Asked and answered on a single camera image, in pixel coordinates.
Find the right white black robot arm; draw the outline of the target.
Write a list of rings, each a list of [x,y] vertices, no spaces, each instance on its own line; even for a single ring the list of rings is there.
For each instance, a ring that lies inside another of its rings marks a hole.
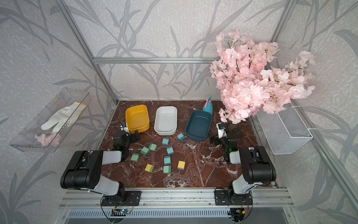
[[[228,187],[229,196],[248,194],[257,186],[270,184],[276,179],[276,170],[263,147],[240,147],[241,131],[218,130],[218,135],[210,135],[210,142],[224,149],[226,162],[241,165],[242,174]]]

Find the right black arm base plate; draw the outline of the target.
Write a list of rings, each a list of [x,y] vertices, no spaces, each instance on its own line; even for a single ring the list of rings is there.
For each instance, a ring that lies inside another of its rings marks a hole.
[[[251,194],[236,194],[231,190],[219,188],[214,190],[215,205],[248,205],[253,204]]]

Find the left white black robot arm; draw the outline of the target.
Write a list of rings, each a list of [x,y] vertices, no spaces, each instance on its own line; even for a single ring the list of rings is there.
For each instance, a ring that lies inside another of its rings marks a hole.
[[[60,186],[125,199],[123,183],[103,176],[101,170],[104,165],[124,162],[129,156],[130,144],[139,140],[137,130],[134,133],[121,130],[114,136],[113,150],[76,151],[60,179]]]

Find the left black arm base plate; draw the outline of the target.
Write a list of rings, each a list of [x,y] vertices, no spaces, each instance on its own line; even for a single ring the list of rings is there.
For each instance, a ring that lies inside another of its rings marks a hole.
[[[101,200],[102,207],[115,207],[115,206],[139,206],[141,191],[126,191],[123,196],[104,196]]]

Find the yellow plug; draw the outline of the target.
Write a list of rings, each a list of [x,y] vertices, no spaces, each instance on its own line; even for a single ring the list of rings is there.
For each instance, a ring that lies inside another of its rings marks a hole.
[[[152,173],[154,171],[154,166],[152,164],[147,164],[145,167],[145,171]]]
[[[180,170],[184,170],[184,169],[185,169],[185,165],[186,165],[186,162],[185,162],[185,161],[179,161],[177,168],[180,169]]]

